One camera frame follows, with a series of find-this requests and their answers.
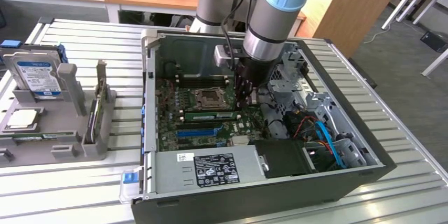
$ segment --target blue latch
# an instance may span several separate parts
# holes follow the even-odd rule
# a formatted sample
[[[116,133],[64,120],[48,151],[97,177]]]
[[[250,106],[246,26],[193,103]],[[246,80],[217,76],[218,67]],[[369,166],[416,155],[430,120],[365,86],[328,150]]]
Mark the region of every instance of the blue latch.
[[[132,184],[138,182],[138,173],[125,173],[122,178],[124,184]]]
[[[20,40],[4,40],[1,42],[0,47],[18,48],[20,45],[21,45],[21,41]]]

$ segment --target gray carpet floor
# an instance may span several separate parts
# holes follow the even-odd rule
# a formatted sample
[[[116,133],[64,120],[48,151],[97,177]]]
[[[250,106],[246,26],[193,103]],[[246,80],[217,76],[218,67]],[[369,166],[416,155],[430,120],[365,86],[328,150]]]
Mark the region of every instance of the gray carpet floor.
[[[25,41],[41,16],[62,19],[108,22],[106,11],[98,8],[32,4],[0,1],[8,26],[0,29],[0,40]],[[390,9],[385,9],[365,41],[381,32]],[[393,23],[390,31],[362,44],[353,56],[378,86],[377,93],[430,154],[448,169],[448,61],[436,69],[429,78],[420,72],[438,57],[422,42],[424,30],[404,23]]]

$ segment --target desk leg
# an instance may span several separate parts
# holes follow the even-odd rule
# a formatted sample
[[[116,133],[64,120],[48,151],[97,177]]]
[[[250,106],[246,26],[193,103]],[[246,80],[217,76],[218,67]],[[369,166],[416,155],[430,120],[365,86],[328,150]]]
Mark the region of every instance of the desk leg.
[[[432,0],[429,2],[429,4],[426,5],[425,9],[422,10],[422,12],[420,13],[420,15],[417,16],[417,18],[414,19],[414,21],[412,22],[413,25],[416,25],[422,17],[422,15],[425,15],[426,11],[429,10],[429,8],[432,8],[432,6],[434,5],[434,3],[437,2],[437,0]]]
[[[118,18],[120,5],[118,4],[105,4],[105,9],[106,9],[106,15],[109,17],[109,22],[120,23],[120,18]]]
[[[448,58],[448,49],[445,50],[445,52],[442,52],[441,56],[438,56],[438,58],[433,61],[433,63],[429,65],[425,71],[422,71],[421,75],[428,76],[446,58]]]
[[[404,7],[404,5],[406,4],[406,2],[408,2],[408,0],[401,0],[400,4],[397,5],[397,8],[394,8],[390,16],[386,18],[386,21],[385,21],[385,23],[381,27],[382,30],[385,30],[386,27],[389,26],[389,24],[392,23],[393,18],[397,16],[397,14],[398,14],[401,8]]]
[[[409,13],[412,7],[417,3],[418,0],[412,0],[408,7],[404,9],[404,12],[401,13],[400,17],[397,17],[397,22],[401,22],[406,14]]]

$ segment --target robotic arm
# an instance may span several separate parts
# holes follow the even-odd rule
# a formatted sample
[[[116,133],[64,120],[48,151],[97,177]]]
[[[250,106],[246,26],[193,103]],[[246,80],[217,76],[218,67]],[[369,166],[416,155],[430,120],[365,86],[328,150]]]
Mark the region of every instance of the robotic arm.
[[[242,107],[253,89],[269,78],[284,42],[306,0],[256,0],[242,54],[234,69],[234,92],[237,106]],[[197,19],[209,26],[222,20],[225,0],[200,0]]]

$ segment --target black box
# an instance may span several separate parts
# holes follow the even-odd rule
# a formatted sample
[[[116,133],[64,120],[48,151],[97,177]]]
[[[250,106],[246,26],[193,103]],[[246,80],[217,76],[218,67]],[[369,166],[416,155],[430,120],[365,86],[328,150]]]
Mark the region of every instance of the black box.
[[[436,52],[445,52],[448,49],[448,34],[428,31],[420,39]]]

